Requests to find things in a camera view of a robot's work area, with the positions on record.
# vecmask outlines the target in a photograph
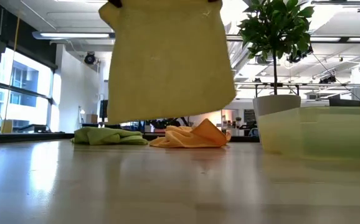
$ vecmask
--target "cloth bag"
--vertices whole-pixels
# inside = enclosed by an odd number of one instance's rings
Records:
[[[101,18],[115,31],[108,122],[190,116],[235,98],[221,1],[122,0]]]

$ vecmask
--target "translucent plastic container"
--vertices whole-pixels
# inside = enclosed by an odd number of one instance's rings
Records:
[[[258,119],[263,148],[307,159],[360,159],[360,108],[296,108]]]

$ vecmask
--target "table surface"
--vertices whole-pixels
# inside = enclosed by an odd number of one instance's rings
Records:
[[[360,164],[222,149],[0,144],[0,223],[360,223]]]

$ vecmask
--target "orange towel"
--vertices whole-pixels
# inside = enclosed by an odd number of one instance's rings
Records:
[[[157,138],[150,142],[155,147],[221,147],[226,145],[231,134],[223,134],[208,119],[205,119],[198,127],[168,126],[165,137]]]

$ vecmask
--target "cable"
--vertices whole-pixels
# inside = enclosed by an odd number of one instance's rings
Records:
[[[66,41],[70,44],[70,46],[72,47],[73,51],[74,51],[80,58],[83,57],[83,55],[81,55],[81,54],[75,49],[75,47],[73,46],[72,41],[70,41],[70,40],[66,40]]]
[[[19,30],[19,22],[21,21],[21,19],[19,18],[19,15],[17,16],[17,29],[16,29],[16,36],[14,39],[14,52],[12,53],[12,65],[11,65],[11,74],[10,74],[10,82],[8,85],[8,94],[7,94],[7,101],[6,101],[6,112],[4,114],[4,122],[1,126],[1,130],[4,130],[4,125],[6,123],[7,120],[7,111],[8,111],[8,99],[10,96],[10,92],[11,92],[11,82],[12,82],[12,69],[14,68],[14,58],[15,58],[15,54],[17,51],[17,40],[18,40],[18,30]]]
[[[317,59],[317,61],[325,68],[325,70],[328,72],[328,73],[330,73],[330,74],[332,74],[326,67],[325,67],[325,65],[323,65],[323,63],[321,63],[321,61],[317,58],[317,56],[313,53],[313,56]],[[337,81],[337,82],[339,82],[340,84],[342,84],[343,85],[343,83],[341,83],[336,77],[335,77],[335,80]],[[359,99],[360,100],[360,98],[356,95],[356,94],[354,94],[349,88],[347,88],[346,86],[343,86],[345,89],[347,89],[347,91],[349,91],[353,96],[355,96],[357,99]]]

